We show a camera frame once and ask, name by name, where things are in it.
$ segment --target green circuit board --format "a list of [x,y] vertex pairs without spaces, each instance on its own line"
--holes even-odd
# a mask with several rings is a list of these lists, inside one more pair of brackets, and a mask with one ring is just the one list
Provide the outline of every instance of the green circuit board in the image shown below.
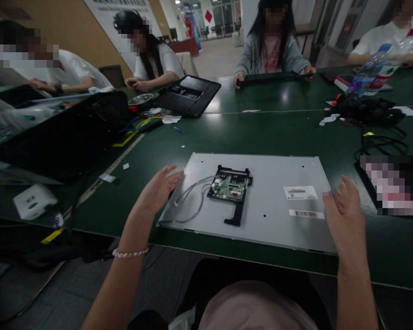
[[210,197],[232,202],[241,201],[245,194],[245,185],[227,181],[216,182],[211,185]]

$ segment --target gray cardigan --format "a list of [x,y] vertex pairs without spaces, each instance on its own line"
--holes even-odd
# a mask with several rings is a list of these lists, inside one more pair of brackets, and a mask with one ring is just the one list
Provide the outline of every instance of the gray cardigan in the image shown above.
[[[235,68],[235,76],[239,73],[242,73],[244,76],[265,73],[265,63],[263,56],[260,56],[260,48],[258,44],[258,39],[254,33],[248,35],[245,44],[243,45],[240,61]],[[311,64],[308,60],[303,58],[303,55],[301,55],[298,43],[292,35],[289,36],[288,39],[283,63],[284,71],[293,71],[298,74],[300,74],[306,66]]]

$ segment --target barcode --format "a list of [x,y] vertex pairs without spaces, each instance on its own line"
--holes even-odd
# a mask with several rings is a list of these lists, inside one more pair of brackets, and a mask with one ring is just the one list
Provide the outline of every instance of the barcode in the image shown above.
[[295,215],[318,218],[318,214],[315,212],[295,211]]

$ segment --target person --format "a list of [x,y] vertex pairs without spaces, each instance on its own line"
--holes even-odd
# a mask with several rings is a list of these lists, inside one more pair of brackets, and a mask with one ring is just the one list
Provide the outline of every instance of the person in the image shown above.
[[260,0],[256,20],[235,68],[234,86],[240,88],[237,79],[244,81],[249,74],[279,71],[297,74],[317,72],[298,48],[292,1]]
[[[138,282],[140,280],[144,254],[153,220],[164,206],[171,191],[181,179],[183,171],[168,174],[176,166],[164,167],[146,185],[134,204],[116,249],[110,271],[96,297],[83,325],[85,330],[126,329],[132,312]],[[340,192],[323,194],[327,210],[327,222],[339,255],[337,329],[378,329],[374,296],[370,281],[367,247],[366,221],[360,209],[358,190],[351,180],[343,176]],[[257,265],[246,263],[249,273]],[[222,274],[232,266],[222,269]],[[197,285],[197,290],[210,292],[213,279],[221,278],[215,269],[195,274],[207,277],[206,285]],[[289,288],[293,276],[273,277],[276,283]],[[187,288],[187,294],[193,290]],[[294,290],[301,292],[301,301],[294,302],[282,296],[268,284],[259,281],[239,281],[222,288],[206,307],[196,304],[196,315],[200,314],[199,329],[317,329],[316,323],[304,311],[317,311],[318,307],[306,298],[312,295],[307,286]],[[129,329],[168,329],[162,319],[156,320],[149,312],[134,319]]]
[[125,80],[129,88],[147,92],[174,83],[184,76],[176,54],[150,33],[150,27],[137,12],[117,13],[113,25],[119,34],[127,36],[139,54],[133,77]]
[[[413,0],[398,4],[395,18],[386,25],[367,32],[346,60],[346,65],[363,65],[383,44],[396,45],[404,39],[413,27]],[[404,67],[413,67],[413,50],[407,55]]]
[[23,58],[27,56],[35,67],[45,67],[49,80],[35,77],[29,84],[52,95],[86,93],[90,87],[113,87],[101,72],[78,55],[42,43],[36,29],[0,21],[0,45],[4,51],[24,54]]

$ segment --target long black hair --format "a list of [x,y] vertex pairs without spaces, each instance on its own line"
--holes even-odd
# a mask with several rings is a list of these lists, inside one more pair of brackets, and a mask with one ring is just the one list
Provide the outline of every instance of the long black hair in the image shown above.
[[259,56],[263,56],[263,45],[265,41],[266,29],[266,9],[282,9],[287,6],[287,12],[280,23],[279,32],[281,32],[281,44],[279,59],[277,61],[277,69],[283,68],[283,57],[285,55],[286,46],[289,37],[292,35],[296,39],[294,15],[292,13],[292,0],[260,0],[258,4],[258,13],[254,24],[249,31],[249,34],[255,34],[259,44]]
[[146,43],[145,52],[140,52],[139,56],[144,64],[148,78],[150,80],[157,78],[151,67],[149,55],[153,56],[153,59],[155,60],[159,76],[164,74],[161,58],[159,56],[159,49],[157,48],[161,42],[150,33],[151,27],[143,21],[141,15],[137,11],[120,11],[114,17],[113,26],[121,34],[133,34],[134,30],[139,30],[145,37]]

